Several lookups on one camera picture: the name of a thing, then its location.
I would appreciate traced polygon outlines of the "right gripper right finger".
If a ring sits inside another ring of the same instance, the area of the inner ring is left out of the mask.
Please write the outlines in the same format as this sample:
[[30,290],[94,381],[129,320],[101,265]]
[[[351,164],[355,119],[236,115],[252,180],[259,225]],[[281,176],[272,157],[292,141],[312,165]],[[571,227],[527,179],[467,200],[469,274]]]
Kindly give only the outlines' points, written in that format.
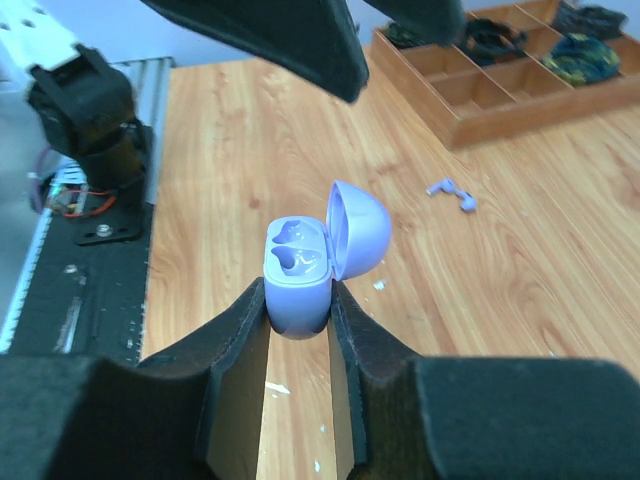
[[639,385],[599,359],[423,356],[337,284],[341,479],[635,479]]

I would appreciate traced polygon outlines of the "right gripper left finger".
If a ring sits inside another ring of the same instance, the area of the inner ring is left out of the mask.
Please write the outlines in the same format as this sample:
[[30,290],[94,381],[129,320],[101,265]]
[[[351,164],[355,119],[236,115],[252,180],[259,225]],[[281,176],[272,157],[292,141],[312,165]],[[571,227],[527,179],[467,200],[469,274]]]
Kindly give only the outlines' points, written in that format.
[[135,367],[1,359],[5,479],[252,479],[270,327],[262,279]]

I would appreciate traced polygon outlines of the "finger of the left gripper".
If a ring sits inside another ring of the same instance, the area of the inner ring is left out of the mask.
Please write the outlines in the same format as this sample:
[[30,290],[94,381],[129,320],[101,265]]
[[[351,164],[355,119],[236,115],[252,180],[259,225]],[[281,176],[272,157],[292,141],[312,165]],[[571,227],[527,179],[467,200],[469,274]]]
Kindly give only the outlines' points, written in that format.
[[369,0],[367,4],[390,22],[414,31],[426,45],[454,45],[463,37],[467,25],[462,2],[457,0]]
[[354,103],[369,68],[344,1],[153,0],[170,22],[278,65]]

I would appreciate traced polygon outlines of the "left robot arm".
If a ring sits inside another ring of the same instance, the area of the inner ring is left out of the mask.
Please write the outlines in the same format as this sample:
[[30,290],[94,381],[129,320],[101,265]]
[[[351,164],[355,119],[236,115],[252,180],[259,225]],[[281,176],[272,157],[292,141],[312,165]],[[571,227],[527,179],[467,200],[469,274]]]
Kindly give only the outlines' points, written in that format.
[[[166,20],[278,65],[356,101],[369,69],[343,1],[154,1]],[[1,56],[49,145],[75,160],[92,191],[120,206],[146,192],[150,128],[132,85],[34,1],[1,5]]]

